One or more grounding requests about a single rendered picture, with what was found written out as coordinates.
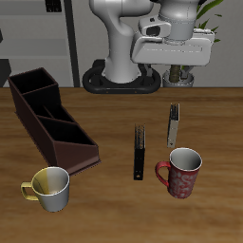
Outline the dark grey block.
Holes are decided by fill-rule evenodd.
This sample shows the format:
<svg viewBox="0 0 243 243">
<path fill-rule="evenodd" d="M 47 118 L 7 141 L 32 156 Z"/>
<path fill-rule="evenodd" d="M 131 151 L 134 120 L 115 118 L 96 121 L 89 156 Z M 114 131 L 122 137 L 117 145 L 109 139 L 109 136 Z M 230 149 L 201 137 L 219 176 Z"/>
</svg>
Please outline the dark grey block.
<svg viewBox="0 0 243 243">
<path fill-rule="evenodd" d="M 11 73 L 11 68 L 8 59 L 0 59 L 0 87 L 3 87 L 8 76 Z"/>
</svg>

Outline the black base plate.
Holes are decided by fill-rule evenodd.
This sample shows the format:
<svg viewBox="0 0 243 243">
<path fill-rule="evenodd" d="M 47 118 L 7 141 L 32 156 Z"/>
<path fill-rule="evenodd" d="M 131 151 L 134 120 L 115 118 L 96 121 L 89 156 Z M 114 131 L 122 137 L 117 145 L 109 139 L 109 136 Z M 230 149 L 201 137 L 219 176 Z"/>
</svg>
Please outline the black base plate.
<svg viewBox="0 0 243 243">
<path fill-rule="evenodd" d="M 149 94 L 157 91 L 161 85 L 160 75 L 153 69 L 152 76 L 146 76 L 144 64 L 138 64 L 140 75 L 131 83 L 116 84 L 103 75 L 104 59 L 96 60 L 83 75 L 83 87 L 94 94 Z"/>
</svg>

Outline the small black wall panel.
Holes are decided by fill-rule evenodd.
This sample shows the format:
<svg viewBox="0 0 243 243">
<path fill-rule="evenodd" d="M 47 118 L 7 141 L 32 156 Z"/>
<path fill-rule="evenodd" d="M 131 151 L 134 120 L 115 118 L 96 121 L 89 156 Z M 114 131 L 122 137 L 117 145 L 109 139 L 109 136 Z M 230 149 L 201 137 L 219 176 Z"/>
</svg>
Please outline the small black wall panel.
<svg viewBox="0 0 243 243">
<path fill-rule="evenodd" d="M 47 12 L 61 12 L 61 0 L 45 0 Z"/>
</svg>

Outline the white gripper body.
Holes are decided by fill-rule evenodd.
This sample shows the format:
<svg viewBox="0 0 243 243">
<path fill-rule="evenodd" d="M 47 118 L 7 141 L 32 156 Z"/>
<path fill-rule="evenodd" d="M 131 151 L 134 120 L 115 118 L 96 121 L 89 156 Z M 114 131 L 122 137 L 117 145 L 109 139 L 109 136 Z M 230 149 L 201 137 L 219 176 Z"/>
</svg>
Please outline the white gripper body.
<svg viewBox="0 0 243 243">
<path fill-rule="evenodd" d="M 169 45 L 160 37 L 143 36 L 137 32 L 131 59 L 137 64 L 207 65 L 215 34 L 209 29 L 195 28 L 193 37 L 183 45 Z"/>
</svg>

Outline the green pot plant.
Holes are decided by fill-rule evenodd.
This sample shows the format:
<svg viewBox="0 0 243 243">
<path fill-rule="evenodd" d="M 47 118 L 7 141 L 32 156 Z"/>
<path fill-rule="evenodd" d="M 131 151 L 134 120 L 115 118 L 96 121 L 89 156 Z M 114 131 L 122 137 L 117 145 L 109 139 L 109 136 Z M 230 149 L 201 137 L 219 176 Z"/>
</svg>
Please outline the green pot plant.
<svg viewBox="0 0 243 243">
<path fill-rule="evenodd" d="M 204 15 L 208 10 L 216 7 L 224 0 L 212 0 L 208 3 L 208 0 L 199 0 L 196 8 L 196 19 L 199 19 Z M 191 70 L 187 78 L 181 78 L 181 70 L 185 65 L 171 65 L 169 70 L 166 70 L 163 74 L 163 86 L 164 87 L 192 87 L 194 84 L 194 75 L 191 73 Z"/>
</svg>

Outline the red mug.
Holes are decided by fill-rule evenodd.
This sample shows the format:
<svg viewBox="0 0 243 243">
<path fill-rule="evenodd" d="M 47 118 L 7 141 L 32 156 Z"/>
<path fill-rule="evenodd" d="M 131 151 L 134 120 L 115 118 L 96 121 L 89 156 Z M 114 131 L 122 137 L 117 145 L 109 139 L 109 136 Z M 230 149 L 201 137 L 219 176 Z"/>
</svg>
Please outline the red mug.
<svg viewBox="0 0 243 243">
<path fill-rule="evenodd" d="M 170 153 L 168 161 L 160 161 L 155 167 L 159 181 L 167 187 L 169 194 L 175 198 L 187 198 L 193 191 L 202 158 L 190 148 L 177 148 Z M 168 179 L 164 179 L 159 170 L 166 167 Z"/>
</svg>

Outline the dark vertical post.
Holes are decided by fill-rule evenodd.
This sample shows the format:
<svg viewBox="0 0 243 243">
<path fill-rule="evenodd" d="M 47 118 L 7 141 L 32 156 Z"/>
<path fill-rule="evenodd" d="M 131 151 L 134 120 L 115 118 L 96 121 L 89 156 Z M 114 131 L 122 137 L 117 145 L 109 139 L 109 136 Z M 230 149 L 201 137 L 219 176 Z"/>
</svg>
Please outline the dark vertical post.
<svg viewBox="0 0 243 243">
<path fill-rule="evenodd" d="M 70 53 L 73 85 L 75 87 L 79 87 L 80 74 L 79 74 L 78 55 L 77 55 L 77 47 L 76 47 L 72 0 L 64 0 L 64 6 L 65 6 L 65 21 L 66 21 L 67 39 L 68 39 L 68 46 L 69 46 L 69 53 Z"/>
</svg>

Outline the dark brown desk caddy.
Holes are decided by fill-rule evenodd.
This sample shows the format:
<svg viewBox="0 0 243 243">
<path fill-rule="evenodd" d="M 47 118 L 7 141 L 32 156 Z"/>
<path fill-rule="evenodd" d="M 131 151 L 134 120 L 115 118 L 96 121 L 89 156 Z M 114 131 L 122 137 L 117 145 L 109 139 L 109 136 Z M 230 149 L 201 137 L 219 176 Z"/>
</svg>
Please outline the dark brown desk caddy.
<svg viewBox="0 0 243 243">
<path fill-rule="evenodd" d="M 101 162 L 98 144 L 62 106 L 58 83 L 38 68 L 9 77 L 16 115 L 49 166 L 72 176 Z"/>
</svg>

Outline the yellow and white mug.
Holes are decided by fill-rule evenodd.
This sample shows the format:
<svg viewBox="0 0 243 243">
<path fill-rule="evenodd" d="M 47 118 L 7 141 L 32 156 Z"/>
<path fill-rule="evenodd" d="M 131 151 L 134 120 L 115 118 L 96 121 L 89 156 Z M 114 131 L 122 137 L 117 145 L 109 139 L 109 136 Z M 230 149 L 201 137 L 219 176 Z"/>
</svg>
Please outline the yellow and white mug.
<svg viewBox="0 0 243 243">
<path fill-rule="evenodd" d="M 59 212 L 68 203 L 69 174 L 61 167 L 47 167 L 37 172 L 31 182 L 21 184 L 26 200 L 39 201 L 48 212 Z"/>
</svg>

